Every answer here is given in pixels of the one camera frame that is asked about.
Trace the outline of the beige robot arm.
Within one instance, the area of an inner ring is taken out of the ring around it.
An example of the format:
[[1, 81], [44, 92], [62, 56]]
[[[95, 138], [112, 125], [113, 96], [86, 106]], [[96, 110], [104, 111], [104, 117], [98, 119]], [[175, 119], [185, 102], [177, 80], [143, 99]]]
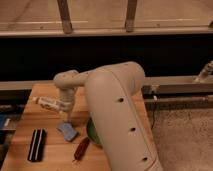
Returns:
[[105, 65], [54, 77], [60, 100], [69, 102], [74, 88], [85, 89], [87, 105], [112, 171], [163, 171], [132, 96], [143, 85], [145, 73], [136, 62]]

